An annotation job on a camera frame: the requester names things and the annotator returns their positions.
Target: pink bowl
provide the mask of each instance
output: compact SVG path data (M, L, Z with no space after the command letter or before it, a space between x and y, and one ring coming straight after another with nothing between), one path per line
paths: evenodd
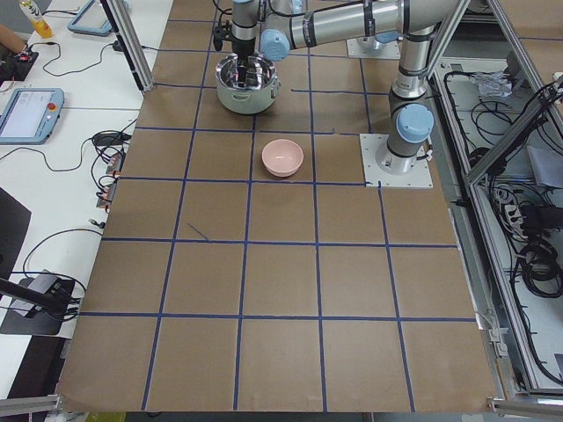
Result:
M262 163L274 176L286 178L301 167L303 150L289 139L276 139L262 150Z

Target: robotic arm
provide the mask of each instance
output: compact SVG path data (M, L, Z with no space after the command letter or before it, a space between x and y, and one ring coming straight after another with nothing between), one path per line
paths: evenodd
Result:
M398 74L391 87L394 131L378 151L382 169L392 174L410 170L420 145L434 125L422 104L426 93L428 53L435 25L445 20L462 0L363 0L302 12L301 0L233 0L232 24L223 27L223 40L238 56L239 83L244 83L248 57L255 52L262 22L260 52L272 62L290 50L338 40L404 34Z

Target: blue joint cap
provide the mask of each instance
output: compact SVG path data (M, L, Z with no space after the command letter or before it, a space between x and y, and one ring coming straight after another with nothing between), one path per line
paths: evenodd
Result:
M260 51L272 62L285 59L289 53L289 41L285 33L277 29L266 29L260 37Z
M293 6L293 13L301 13L303 10L303 0L291 0L291 4Z
M376 34L376 41L381 42L383 44L387 44L388 42L398 40L398 32L397 31L389 31L387 33L377 33Z
M397 132L407 142L424 142L432 127L434 115L424 105L409 104L398 112Z

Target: brown cardboard surface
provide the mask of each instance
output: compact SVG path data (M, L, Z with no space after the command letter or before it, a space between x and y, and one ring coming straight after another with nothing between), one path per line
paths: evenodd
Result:
M401 315L452 318L475 315L457 249L393 249L391 259Z
M312 187L257 184L252 188L249 238L257 241L313 242Z
M385 248L320 248L323 314L394 317L393 292Z
M81 310L158 312L171 244L104 242Z
M188 177L215 180L248 178L251 146L252 134L198 132L194 137Z
M328 321L323 330L331 409L410 410L397 323Z
M318 315L313 246L251 244L247 254L246 314Z
M558 0L500 0L516 34L524 38L562 39L563 3Z
M236 321L163 321L147 410L229 411L236 343Z
M81 316L57 392L65 409L140 409L156 318Z
M181 188L163 180L120 181L104 236L172 238Z
M177 244L165 312L237 314L243 252L240 244Z
M186 184L178 237L197 240L244 238L247 197L245 183Z
M397 63L301 49L276 65L275 103L237 115L216 95L230 45L208 51L213 16L208 0L172 7L161 48L179 51L155 78L183 86L145 96L67 407L482 411L493 384L435 168L432 190L363 185L358 135L388 133ZM290 178L260 161L276 138L303 149Z
M123 176L183 178L192 132L136 130L123 165Z
M495 393L475 324L403 323L403 333L418 411L487 411Z
M239 410L322 411L318 323L244 321Z
M321 242L382 243L381 205L375 189L319 186L318 238Z
M553 82L553 73L563 71L563 40L521 40L544 84Z
M357 136L315 135L315 146L318 181L364 182L362 154Z

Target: pot handle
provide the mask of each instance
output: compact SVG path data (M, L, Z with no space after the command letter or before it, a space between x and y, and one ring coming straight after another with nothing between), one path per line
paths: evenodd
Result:
M245 95L231 94L231 97L232 99L238 101L239 103L244 103L245 101L248 101L248 99L250 98L250 94L245 94Z
M270 91L270 98L275 99L280 93L280 80L276 78L275 83L272 85L272 90Z

